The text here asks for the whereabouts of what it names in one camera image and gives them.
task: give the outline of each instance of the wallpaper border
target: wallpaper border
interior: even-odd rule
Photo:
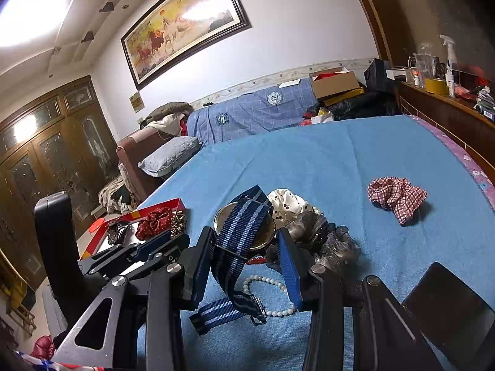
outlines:
[[[336,68],[339,66],[345,66],[349,71],[354,71],[358,80],[363,82],[361,74],[369,67],[373,58],[355,59],[355,60],[335,60],[327,61],[326,63],[311,64],[307,66],[300,66],[298,68],[292,68],[290,70],[283,70],[277,73],[260,76],[259,78],[251,79],[249,81],[239,83],[229,88],[222,89],[218,92],[206,95],[201,99],[197,99],[190,105],[195,109],[203,108],[204,103],[220,103],[228,99],[241,96],[245,93],[250,93],[256,90],[269,88],[271,86],[279,85],[283,82],[291,81],[298,78],[307,78],[309,73],[328,70],[330,68]]]

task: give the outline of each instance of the wooden dresser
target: wooden dresser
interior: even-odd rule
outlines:
[[[495,184],[495,124],[476,112],[473,104],[398,83],[400,110],[422,118],[460,145]]]

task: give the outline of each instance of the circular logo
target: circular logo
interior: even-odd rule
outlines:
[[[227,116],[227,113],[220,113],[217,116],[217,123],[219,126],[227,124],[227,122],[229,122],[229,116]]]
[[[272,92],[268,95],[267,100],[269,104],[276,106],[282,101],[282,94],[280,92]]]

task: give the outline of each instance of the smartphone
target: smartphone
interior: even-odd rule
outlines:
[[[446,267],[431,264],[402,305],[425,337],[459,370],[491,369],[495,312]]]

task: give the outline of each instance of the white wall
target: white wall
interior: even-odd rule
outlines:
[[[70,72],[55,74],[52,78],[48,78],[47,74],[42,74],[0,93],[0,121],[45,93],[89,75],[89,73],[88,68],[76,68]]]
[[[158,0],[147,0],[115,34],[95,63],[92,79],[116,140],[138,129],[137,119],[169,101],[191,102],[259,76],[333,60],[377,57],[359,0],[240,0],[252,27],[215,43],[135,92],[120,39]]]

